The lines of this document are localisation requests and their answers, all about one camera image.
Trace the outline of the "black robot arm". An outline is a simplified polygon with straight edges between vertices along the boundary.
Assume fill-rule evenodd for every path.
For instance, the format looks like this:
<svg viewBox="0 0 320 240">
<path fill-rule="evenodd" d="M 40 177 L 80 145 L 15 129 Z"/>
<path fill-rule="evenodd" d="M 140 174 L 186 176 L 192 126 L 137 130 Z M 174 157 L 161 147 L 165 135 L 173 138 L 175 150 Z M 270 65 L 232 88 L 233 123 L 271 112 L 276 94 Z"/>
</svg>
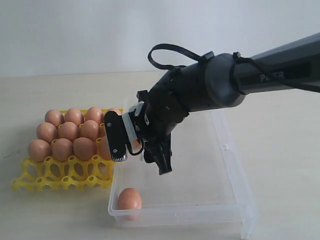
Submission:
<svg viewBox="0 0 320 240">
<path fill-rule="evenodd" d="M 239 52 L 198 55 L 178 45 L 161 43 L 192 60 L 189 66 L 149 62 L 165 74 L 150 89 L 137 93 L 143 102 L 135 130 L 146 163 L 155 163 L 160 175 L 171 167 L 171 132 L 190 113 L 233 108 L 251 93 L 299 89 L 320 90 L 320 36 L 314 34 L 252 57 Z"/>
</svg>

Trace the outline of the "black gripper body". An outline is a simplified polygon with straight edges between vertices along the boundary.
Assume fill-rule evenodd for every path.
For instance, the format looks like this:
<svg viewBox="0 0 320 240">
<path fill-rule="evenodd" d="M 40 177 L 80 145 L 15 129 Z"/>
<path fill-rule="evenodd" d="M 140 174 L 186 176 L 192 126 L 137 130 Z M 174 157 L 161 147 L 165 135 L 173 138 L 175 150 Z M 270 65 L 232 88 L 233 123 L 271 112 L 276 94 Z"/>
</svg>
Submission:
<svg viewBox="0 0 320 240">
<path fill-rule="evenodd" d="M 149 91 L 140 90 L 136 97 L 143 102 L 136 130 L 145 140 L 164 140 L 189 115 L 189 110 L 166 83 L 157 83 Z"/>
</svg>

